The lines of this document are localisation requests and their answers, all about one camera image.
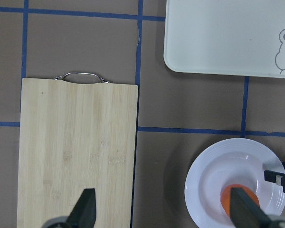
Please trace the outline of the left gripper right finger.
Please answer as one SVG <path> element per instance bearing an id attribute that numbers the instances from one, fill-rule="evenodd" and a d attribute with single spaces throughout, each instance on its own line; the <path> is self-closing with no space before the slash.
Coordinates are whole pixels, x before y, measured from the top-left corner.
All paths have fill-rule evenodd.
<path id="1" fill-rule="evenodd" d="M 231 188 L 230 219 L 236 228 L 268 228 L 272 220 L 242 188 Z"/>

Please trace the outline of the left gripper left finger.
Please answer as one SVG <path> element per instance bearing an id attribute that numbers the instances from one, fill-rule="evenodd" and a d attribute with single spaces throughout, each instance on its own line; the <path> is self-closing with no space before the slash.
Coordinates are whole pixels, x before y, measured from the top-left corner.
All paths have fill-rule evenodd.
<path id="1" fill-rule="evenodd" d="M 96 222 L 95 189 L 84 189 L 66 223 L 69 228 L 93 228 Z"/>

